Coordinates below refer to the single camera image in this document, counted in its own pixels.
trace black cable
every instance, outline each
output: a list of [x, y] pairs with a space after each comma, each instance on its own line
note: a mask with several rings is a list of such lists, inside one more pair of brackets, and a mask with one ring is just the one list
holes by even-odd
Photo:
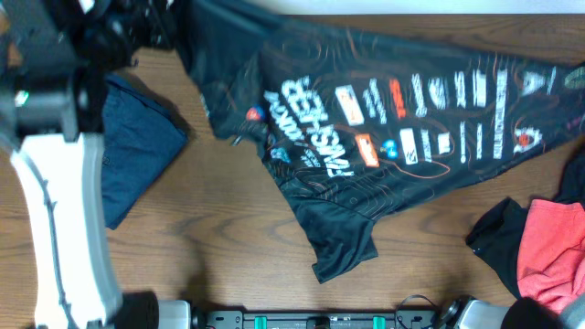
[[435, 312], [440, 312], [441, 308], [439, 308], [437, 305], [435, 305], [434, 302], [432, 302], [430, 299], [428, 299], [427, 297], [423, 296], [423, 295], [419, 295], [419, 294], [413, 294], [410, 295], [409, 297], [405, 298], [402, 302], [400, 302], [400, 304], [396, 307], [396, 316], [394, 317], [395, 319], [395, 323], [394, 326], [399, 328], [399, 324], [402, 325], [402, 328], [404, 329], [409, 329], [403, 322], [402, 319], [399, 318], [399, 309], [400, 307], [404, 306], [405, 303], [413, 300], [413, 299], [423, 299], [427, 302], [429, 302], [432, 305], [432, 308], [435, 310]]
[[35, 163], [28, 157], [26, 154], [19, 153], [18, 156], [28, 165], [33, 176], [37, 179], [38, 185], [40, 186], [41, 190], [43, 191], [43, 197], [45, 198], [45, 207], [47, 207], [48, 212], [48, 227], [51, 236], [51, 253], [53, 256], [53, 271], [55, 272], [55, 282], [57, 284], [57, 292], [58, 292], [58, 304], [63, 308], [63, 312], [67, 317], [67, 322], [69, 323], [68, 329], [79, 329], [79, 327], [75, 324], [75, 320], [71, 315], [71, 304], [67, 302], [65, 297], [65, 289], [63, 288], [63, 280], [61, 278], [61, 267], [59, 263], [59, 250], [57, 246], [57, 229], [55, 227], [55, 217], [53, 214], [53, 209], [57, 202], [52, 202], [50, 195], [48, 193], [47, 185], [48, 181], [43, 179], [40, 171], [38, 170]]

